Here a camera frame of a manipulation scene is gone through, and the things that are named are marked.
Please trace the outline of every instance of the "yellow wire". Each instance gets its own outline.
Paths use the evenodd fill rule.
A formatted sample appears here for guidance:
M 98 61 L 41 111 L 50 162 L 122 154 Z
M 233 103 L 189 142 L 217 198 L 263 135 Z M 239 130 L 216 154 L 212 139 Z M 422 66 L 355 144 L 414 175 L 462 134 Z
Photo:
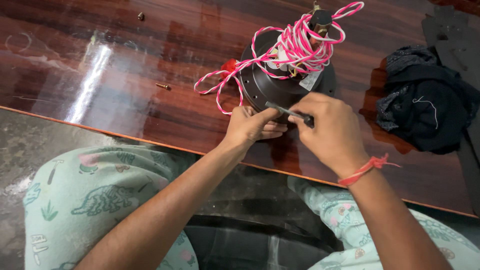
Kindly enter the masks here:
M 295 69 L 295 72 L 292 73 L 292 71 L 289 69 L 288 71 L 290 71 L 290 74 L 292 74 L 293 77 L 297 76 L 297 69 Z

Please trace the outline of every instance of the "screw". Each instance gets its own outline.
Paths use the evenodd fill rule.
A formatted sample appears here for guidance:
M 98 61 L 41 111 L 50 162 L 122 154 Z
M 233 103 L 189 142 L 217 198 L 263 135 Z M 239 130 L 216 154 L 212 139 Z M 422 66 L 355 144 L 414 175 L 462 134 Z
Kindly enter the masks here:
M 169 86 L 161 85 L 161 84 L 155 84 L 158 87 L 165 88 L 166 90 L 170 90 Z

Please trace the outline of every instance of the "label sticker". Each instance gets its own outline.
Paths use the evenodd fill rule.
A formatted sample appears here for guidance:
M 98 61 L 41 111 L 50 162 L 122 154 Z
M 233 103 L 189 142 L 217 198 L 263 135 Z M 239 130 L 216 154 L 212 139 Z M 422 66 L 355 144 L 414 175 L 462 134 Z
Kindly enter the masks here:
M 278 53 L 278 50 L 277 49 L 273 49 L 271 52 L 271 54 L 275 53 L 277 54 Z M 270 57 L 271 60 L 278 60 L 278 57 Z M 272 69 L 279 69 L 280 68 L 280 65 L 279 64 L 275 64 L 273 62 L 267 62 L 267 65 L 272 68 Z
M 322 73 L 322 72 L 321 71 L 316 71 L 316 72 L 312 72 L 312 73 L 308 74 L 308 76 L 305 79 L 300 81 L 299 85 L 301 87 L 307 89 L 308 91 L 311 91 L 313 85 L 315 85 L 315 82 L 318 79 L 318 76 L 320 76 L 320 73 Z

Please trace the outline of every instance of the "wristband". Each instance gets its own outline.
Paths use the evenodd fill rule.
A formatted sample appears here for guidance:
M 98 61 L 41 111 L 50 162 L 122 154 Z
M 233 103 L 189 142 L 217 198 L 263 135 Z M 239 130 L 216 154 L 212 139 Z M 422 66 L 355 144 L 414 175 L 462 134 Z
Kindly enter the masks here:
M 364 174 L 366 174 L 368 171 L 370 171 L 373 167 L 375 167 L 377 169 L 381 169 L 384 164 L 394 165 L 394 166 L 397 166 L 399 168 L 402 167 L 402 166 L 397 165 L 395 163 L 387 162 L 387 158 L 388 158 L 388 153 L 385 153 L 384 157 L 381 158 L 381 159 L 379 159 L 377 157 L 371 157 L 370 160 L 367 162 L 367 164 L 363 165 L 360 169 L 356 170 L 351 176 L 349 176 L 345 179 L 342 179 L 342 180 L 338 180 L 338 183 L 341 184 L 341 185 L 351 185 L 351 184 L 355 183 L 356 181 L 358 181 L 360 179 L 360 177 L 362 177 Z

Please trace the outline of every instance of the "red object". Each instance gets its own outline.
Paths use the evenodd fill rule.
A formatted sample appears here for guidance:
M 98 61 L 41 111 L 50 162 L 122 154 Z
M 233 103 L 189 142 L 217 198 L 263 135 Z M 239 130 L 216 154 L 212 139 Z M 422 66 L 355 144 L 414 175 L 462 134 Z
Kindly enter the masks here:
M 366 172 L 371 170 L 373 167 L 381 169 L 384 164 L 395 165 L 395 166 L 401 168 L 401 166 L 399 166 L 395 163 L 387 162 L 387 158 L 388 158 L 388 153 L 385 153 L 384 157 L 381 158 L 381 159 L 379 159 L 377 157 L 370 158 L 370 160 L 367 162 L 367 164 L 365 164 L 360 169 L 356 170 L 351 176 L 349 176 L 349 177 L 347 177 L 343 180 L 339 180 L 338 183 L 341 184 L 341 185 L 351 185 L 351 184 L 355 183 L 356 181 L 358 181 L 360 179 L 360 177 L 362 177 Z
M 232 59 L 228 60 L 225 64 L 223 64 L 222 67 L 220 68 L 220 70 L 226 70 L 226 71 L 231 73 L 235 70 L 236 65 L 237 65 L 237 60 L 232 58 Z M 230 75 L 230 74 L 222 73 L 222 74 L 220 74 L 220 78 L 225 80 L 228 77 L 228 75 Z

